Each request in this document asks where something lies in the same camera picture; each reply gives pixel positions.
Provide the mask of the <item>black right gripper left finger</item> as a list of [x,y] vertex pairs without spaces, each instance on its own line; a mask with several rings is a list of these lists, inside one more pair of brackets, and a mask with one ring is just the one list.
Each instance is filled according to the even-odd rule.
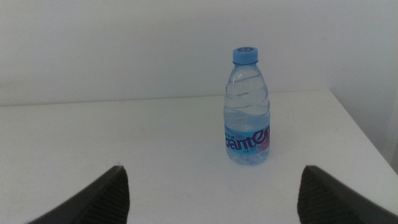
[[113,166],[32,223],[126,223],[129,206],[127,172],[123,166]]

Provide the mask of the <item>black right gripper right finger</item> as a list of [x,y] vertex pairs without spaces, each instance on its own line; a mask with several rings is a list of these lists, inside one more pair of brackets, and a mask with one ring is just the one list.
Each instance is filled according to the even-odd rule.
[[317,166],[302,172],[297,213],[301,223],[397,223],[397,215]]

